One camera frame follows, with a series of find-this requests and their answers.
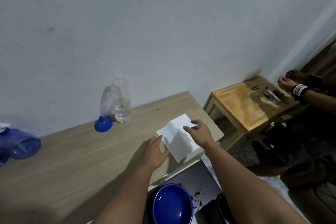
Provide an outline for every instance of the person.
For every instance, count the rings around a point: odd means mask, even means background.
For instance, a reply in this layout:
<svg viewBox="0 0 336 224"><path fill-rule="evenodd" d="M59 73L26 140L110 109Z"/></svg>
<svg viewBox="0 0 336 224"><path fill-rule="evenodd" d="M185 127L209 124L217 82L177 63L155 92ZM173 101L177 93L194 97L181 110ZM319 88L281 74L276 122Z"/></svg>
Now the person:
<svg viewBox="0 0 336 224"><path fill-rule="evenodd" d="M296 164L336 153L336 82L291 70L280 76L278 83L301 103L310 105L301 115L287 120L286 127L277 123L266 133L263 142L273 145L271 150L252 142L260 164L249 170L258 176L282 175ZM322 94L312 89L328 92Z"/></svg>
<svg viewBox="0 0 336 224"><path fill-rule="evenodd" d="M192 120L191 123L196 126L184 126L184 130L207 153L238 224L307 223L278 192L217 145L207 125L200 120ZM142 222L150 177L169 154L169 151L161 153L161 139L162 136L153 137L147 142L137 169L95 218L93 224Z"/></svg>

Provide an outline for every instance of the white paper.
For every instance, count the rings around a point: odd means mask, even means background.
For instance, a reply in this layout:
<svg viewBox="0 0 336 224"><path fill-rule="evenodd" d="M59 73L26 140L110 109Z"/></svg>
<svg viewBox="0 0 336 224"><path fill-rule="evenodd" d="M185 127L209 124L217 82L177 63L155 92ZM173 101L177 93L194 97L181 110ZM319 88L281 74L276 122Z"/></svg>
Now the white paper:
<svg viewBox="0 0 336 224"><path fill-rule="evenodd" d="M158 135L163 135L162 141L177 162L180 162L187 155L199 149L199 146L194 142L191 135L183 129L183 126L195 126L195 124L190 122L186 114L171 120L156 132Z"/></svg>

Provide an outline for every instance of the blue plastic bowl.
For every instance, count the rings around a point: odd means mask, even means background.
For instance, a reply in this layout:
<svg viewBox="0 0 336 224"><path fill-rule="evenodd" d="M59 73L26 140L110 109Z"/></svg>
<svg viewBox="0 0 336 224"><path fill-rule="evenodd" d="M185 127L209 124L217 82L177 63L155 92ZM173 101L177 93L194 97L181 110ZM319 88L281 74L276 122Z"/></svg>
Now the blue plastic bowl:
<svg viewBox="0 0 336 224"><path fill-rule="evenodd" d="M162 186L153 202L153 218L156 224L190 224L194 207L188 192L180 185Z"/></svg>

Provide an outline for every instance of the wooden table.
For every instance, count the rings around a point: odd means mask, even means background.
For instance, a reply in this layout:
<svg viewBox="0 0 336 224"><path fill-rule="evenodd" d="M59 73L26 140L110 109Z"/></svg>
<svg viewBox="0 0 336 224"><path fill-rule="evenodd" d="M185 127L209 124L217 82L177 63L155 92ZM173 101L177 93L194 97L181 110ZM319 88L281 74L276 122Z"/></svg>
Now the wooden table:
<svg viewBox="0 0 336 224"><path fill-rule="evenodd" d="M266 87L269 90L279 90L288 104L275 105L267 99L263 95L267 91ZM259 76L212 92L204 109L210 115L217 107L237 128L233 136L222 145L227 150L246 132L261 130L298 104L288 93Z"/></svg>
<svg viewBox="0 0 336 224"><path fill-rule="evenodd" d="M115 122L106 133L96 132L90 122L44 137L37 155L0 168L1 223L92 220L136 166L144 141L184 113L203 120L216 141L223 136L191 94L184 92L135 108L129 122ZM150 182L193 164L202 152L199 149L180 163L170 154Z"/></svg>

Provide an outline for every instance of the hand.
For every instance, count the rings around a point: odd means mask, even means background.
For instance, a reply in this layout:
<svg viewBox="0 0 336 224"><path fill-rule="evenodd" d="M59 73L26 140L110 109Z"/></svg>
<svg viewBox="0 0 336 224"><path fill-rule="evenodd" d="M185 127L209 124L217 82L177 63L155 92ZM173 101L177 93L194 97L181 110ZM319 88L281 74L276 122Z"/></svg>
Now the hand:
<svg viewBox="0 0 336 224"><path fill-rule="evenodd" d="M208 126L201 120L192 120L191 123L197 124L197 126L191 128L183 126L183 129L191 135L195 143L204 148L207 144L214 142Z"/></svg>
<svg viewBox="0 0 336 224"><path fill-rule="evenodd" d="M291 79L286 78L286 76L284 75L279 77L278 83L279 83L279 87L287 91L288 93L291 93L291 89L297 85L296 82L294 82Z"/></svg>
<svg viewBox="0 0 336 224"><path fill-rule="evenodd" d="M308 79L308 75L298 70L289 70L286 77L295 81L297 84L304 83Z"/></svg>
<svg viewBox="0 0 336 224"><path fill-rule="evenodd" d="M149 168L151 172L161 166L170 154L170 150L161 152L159 147L161 139L162 135L157 138L152 137L149 139L140 157L140 165Z"/></svg>

